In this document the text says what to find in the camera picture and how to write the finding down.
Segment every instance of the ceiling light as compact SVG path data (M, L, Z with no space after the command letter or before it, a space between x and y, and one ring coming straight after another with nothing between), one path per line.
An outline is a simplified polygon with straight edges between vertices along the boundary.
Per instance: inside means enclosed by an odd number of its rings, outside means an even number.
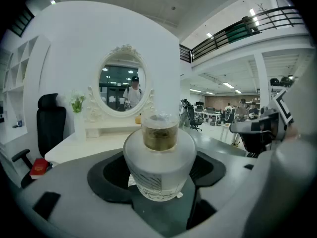
M229 88L234 88L232 85L228 84L228 83L224 83L225 86L229 87Z
M256 13L254 12L253 8L250 9L250 13L251 13L251 16L254 16Z

